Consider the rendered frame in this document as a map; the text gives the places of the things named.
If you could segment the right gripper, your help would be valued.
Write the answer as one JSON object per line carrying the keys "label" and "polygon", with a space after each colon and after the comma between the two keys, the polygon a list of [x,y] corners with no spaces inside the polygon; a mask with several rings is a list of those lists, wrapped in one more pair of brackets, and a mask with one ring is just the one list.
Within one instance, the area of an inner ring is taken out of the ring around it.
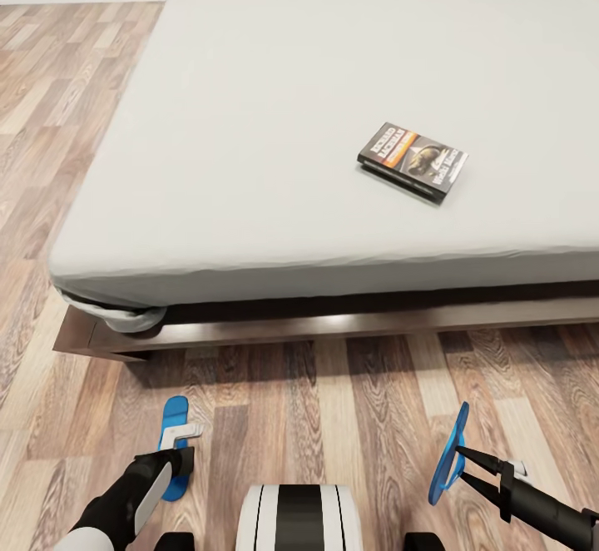
{"label": "right gripper", "polygon": [[500,519],[510,524],[511,516],[514,515],[556,540],[559,504],[554,497],[514,478],[514,465],[506,460],[503,462],[498,457],[463,446],[456,446],[456,451],[490,474],[502,474],[500,489],[466,472],[460,476],[491,503],[500,507]]}

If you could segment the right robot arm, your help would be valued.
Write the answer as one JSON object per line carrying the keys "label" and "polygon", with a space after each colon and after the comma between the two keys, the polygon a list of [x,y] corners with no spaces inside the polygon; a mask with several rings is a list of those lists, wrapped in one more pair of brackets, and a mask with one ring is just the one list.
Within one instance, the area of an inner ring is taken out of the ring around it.
{"label": "right robot arm", "polygon": [[590,509],[578,512],[535,489],[526,461],[503,462],[498,457],[463,446],[456,446],[456,451],[490,474],[502,474],[500,489],[466,472],[460,476],[500,507],[500,519],[510,524],[514,515],[572,551],[599,551],[599,514]]}

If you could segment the hardback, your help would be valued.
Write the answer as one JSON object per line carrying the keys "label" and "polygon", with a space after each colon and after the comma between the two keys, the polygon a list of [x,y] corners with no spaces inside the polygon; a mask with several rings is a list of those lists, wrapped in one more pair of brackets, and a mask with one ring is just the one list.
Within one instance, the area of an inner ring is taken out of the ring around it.
{"label": "hardback", "polygon": [[385,122],[356,160],[442,200],[468,154]]}

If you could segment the robot trunk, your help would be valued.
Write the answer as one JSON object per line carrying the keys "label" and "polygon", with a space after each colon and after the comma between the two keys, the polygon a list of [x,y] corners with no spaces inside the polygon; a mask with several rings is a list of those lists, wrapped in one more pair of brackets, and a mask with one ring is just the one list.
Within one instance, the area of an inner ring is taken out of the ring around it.
{"label": "robot trunk", "polygon": [[364,551],[347,484],[252,484],[235,551]]}

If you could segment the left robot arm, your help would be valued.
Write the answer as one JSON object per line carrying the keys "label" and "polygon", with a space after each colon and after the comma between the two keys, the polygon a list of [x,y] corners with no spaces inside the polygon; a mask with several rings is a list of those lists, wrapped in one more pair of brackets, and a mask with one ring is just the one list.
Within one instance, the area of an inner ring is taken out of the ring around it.
{"label": "left robot arm", "polygon": [[87,505],[80,520],[52,551],[125,551],[143,529],[171,479],[193,472],[195,447],[178,449],[175,442],[200,438],[202,434],[200,424],[165,428],[161,450],[137,454],[124,476]]}

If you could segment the sandal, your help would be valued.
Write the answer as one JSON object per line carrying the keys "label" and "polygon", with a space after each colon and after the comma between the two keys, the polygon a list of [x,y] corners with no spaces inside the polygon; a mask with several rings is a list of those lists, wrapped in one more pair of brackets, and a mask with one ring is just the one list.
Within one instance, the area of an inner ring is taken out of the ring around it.
{"label": "sandal", "polygon": [[446,485],[454,456],[457,453],[456,446],[465,447],[463,431],[464,427],[466,426],[466,422],[468,421],[468,411],[469,403],[464,402],[461,411],[459,412],[458,419],[456,420],[456,424],[454,425],[453,432],[449,438],[446,448],[443,451],[443,457],[439,460],[438,467],[434,473],[431,488],[429,488],[428,502],[432,506],[439,501],[444,489],[448,491],[449,488],[451,488],[451,485],[455,482],[454,478],[456,478],[456,476],[459,478],[464,472],[466,463],[465,456],[459,454],[456,468],[453,471],[448,486]]}
{"label": "sandal", "polygon": [[[161,450],[161,441],[164,434],[164,429],[169,427],[175,427],[180,425],[186,425],[186,418],[188,413],[188,400],[185,396],[177,395],[167,400],[164,406],[163,420],[161,426],[161,438],[158,444],[158,450]],[[176,441],[176,447],[183,449],[187,447],[187,439]],[[189,474],[174,477],[168,486],[168,489],[163,494],[162,498],[167,502],[177,501],[186,492]]]}

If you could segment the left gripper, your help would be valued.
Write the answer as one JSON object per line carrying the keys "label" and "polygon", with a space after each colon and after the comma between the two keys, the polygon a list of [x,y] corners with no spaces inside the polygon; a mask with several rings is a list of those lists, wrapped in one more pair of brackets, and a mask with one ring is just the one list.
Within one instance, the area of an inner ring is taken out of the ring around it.
{"label": "left gripper", "polygon": [[185,447],[183,449],[167,449],[166,452],[173,458],[175,467],[171,478],[188,475],[194,469],[195,447]]}

